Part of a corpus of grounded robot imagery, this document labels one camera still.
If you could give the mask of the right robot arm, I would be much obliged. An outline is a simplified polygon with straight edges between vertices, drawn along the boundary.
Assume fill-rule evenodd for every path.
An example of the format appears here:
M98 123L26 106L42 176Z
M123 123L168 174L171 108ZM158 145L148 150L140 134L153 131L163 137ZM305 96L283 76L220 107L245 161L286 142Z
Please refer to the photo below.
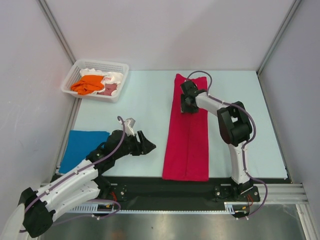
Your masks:
M202 110L215 115L219 133L228 145L231 160L231 196L237 201L247 198L254 183L247 168L247 144L256 136L256 126L242 102L225 102L211 96L205 89L199 89L192 80L180 85L181 112L195 114Z

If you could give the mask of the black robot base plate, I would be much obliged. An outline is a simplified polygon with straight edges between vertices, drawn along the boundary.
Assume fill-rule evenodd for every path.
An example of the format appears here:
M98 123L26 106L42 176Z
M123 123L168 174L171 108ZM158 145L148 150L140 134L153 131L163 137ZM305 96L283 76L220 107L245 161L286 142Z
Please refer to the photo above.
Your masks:
M258 188L259 180L254 181L254 187L245 200L237 200L232 194L230 178L210 178L206 182L172 181L160 177L120 177L107 176L111 183L110 190L115 193L119 203L145 201L181 201L191 200L201 202L238 202L245 203L252 199L254 203L263 200L267 186ZM288 184L288 178L265 178L266 184Z

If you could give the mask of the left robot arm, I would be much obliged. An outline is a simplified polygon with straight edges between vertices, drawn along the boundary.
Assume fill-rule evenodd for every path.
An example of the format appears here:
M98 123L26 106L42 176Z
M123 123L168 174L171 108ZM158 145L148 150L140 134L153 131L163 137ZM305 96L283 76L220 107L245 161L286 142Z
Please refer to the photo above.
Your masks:
M38 190L29 187L21 193L19 203L25 210L20 233L36 238L72 208L92 199L107 199L111 183L103 173L122 157L146 155L155 148L141 130L136 134L113 131L72 170Z

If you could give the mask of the red t shirt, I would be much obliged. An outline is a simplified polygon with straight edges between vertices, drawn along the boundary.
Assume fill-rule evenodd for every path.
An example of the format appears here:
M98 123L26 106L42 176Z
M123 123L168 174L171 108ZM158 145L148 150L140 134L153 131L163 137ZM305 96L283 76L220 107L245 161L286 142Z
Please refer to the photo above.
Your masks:
M181 112L181 84L185 77L176 74L162 179L206 182L209 180L208 111Z

